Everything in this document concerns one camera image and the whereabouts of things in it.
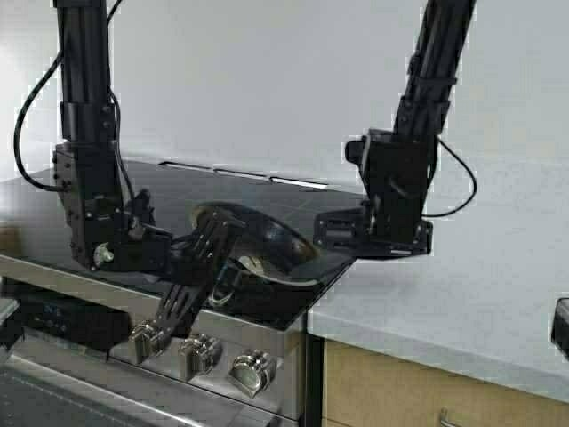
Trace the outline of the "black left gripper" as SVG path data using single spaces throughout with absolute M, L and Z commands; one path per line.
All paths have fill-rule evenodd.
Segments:
M 147 190 L 124 202 L 113 150 L 63 143 L 53 163 L 76 262 L 110 272 L 167 270 L 172 234 L 155 226 Z M 162 293 L 154 323 L 161 341 L 188 334 L 243 232 L 244 222 L 229 211 L 203 211 L 194 230 L 177 239 L 177 277 L 157 281 Z

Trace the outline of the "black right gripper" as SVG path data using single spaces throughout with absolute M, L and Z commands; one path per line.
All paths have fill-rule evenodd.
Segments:
M 400 258 L 431 252 L 433 224 L 423 219 L 434 176 L 434 138 L 371 129 L 348 141 L 366 197 L 358 207 L 319 213 L 314 244 L 353 258 Z

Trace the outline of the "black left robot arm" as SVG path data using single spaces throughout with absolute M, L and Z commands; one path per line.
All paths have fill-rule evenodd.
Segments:
M 118 160 L 119 113 L 110 92 L 108 15 L 102 1 L 55 3 L 63 79 L 63 142 L 54 151 L 71 253 L 88 270 L 140 272 L 169 282 L 156 315 L 132 342 L 165 343 L 188 331 L 228 260 L 244 223 L 218 206 L 176 238 L 154 222 L 148 191 L 125 200 Z

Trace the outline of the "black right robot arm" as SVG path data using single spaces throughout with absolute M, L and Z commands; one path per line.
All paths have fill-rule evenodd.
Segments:
M 472 1 L 427 3 L 392 129 L 371 128 L 344 148 L 366 197 L 356 208 L 318 214 L 316 245 L 357 259 L 430 252 L 432 217 L 423 210 L 474 8 Z

